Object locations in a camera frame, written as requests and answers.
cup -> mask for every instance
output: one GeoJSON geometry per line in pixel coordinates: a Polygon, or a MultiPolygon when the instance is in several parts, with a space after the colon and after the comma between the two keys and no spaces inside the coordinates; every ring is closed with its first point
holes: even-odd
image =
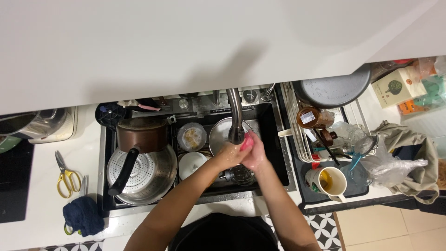
{"type": "Polygon", "coordinates": [[[335,167],[319,167],[309,170],[305,174],[305,183],[311,190],[326,194],[331,200],[338,202],[346,201],[342,194],[347,188],[347,180],[341,170],[335,167]]]}

yellow-handled scissors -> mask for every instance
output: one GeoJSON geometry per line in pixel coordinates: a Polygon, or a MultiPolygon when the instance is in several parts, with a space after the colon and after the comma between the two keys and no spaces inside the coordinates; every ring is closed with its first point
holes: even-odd
{"type": "Polygon", "coordinates": [[[74,171],[70,171],[66,168],[62,156],[60,155],[59,151],[55,152],[56,155],[56,161],[57,161],[57,165],[59,165],[59,169],[60,169],[60,175],[59,175],[59,179],[57,180],[57,191],[59,192],[60,196],[62,196],[62,198],[69,198],[72,194],[72,192],[79,192],[79,190],[81,189],[81,179],[79,178],[79,175],[74,172],[74,171]],[[74,186],[74,182],[73,182],[73,175],[75,175],[78,178],[78,189],[76,190],[76,187],[74,186]],[[68,179],[70,180],[70,185],[68,185],[68,182],[66,181],[66,177],[68,177],[68,179]],[[60,190],[60,183],[63,181],[63,183],[66,186],[66,189],[68,189],[68,196],[65,196],[62,191],[60,190]]]}

navy towel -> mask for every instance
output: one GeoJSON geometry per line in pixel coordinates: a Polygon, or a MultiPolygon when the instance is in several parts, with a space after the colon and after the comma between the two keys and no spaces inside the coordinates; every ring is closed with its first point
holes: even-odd
{"type": "Polygon", "coordinates": [[[73,232],[81,230],[83,237],[104,229],[104,219],[99,216],[96,202],[90,197],[79,197],[65,205],[62,211],[67,226],[71,226],[73,232]]]}

person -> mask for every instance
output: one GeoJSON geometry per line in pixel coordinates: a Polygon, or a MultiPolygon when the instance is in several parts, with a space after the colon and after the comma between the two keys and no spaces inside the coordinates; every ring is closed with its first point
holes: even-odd
{"type": "Polygon", "coordinates": [[[260,217],[212,213],[181,228],[218,173],[239,163],[254,172],[283,249],[320,251],[313,231],[266,158],[263,142],[252,130],[248,133],[251,146],[241,150],[243,144],[227,143],[172,189],[135,230],[124,251],[164,251],[168,246],[169,250],[278,250],[271,228],[260,217]]]}

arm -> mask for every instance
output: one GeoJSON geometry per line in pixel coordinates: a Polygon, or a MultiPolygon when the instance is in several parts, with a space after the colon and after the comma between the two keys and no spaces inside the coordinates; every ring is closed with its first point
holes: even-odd
{"type": "Polygon", "coordinates": [[[240,163],[251,151],[251,147],[240,151],[240,146],[225,145],[215,157],[172,189],[135,230],[124,251],[164,251],[219,172],[240,163]]]}
{"type": "Polygon", "coordinates": [[[254,140],[251,153],[243,164],[252,169],[265,197],[266,205],[285,250],[319,251],[319,245],[300,209],[288,196],[271,163],[265,156],[263,142],[251,130],[254,140]]]}

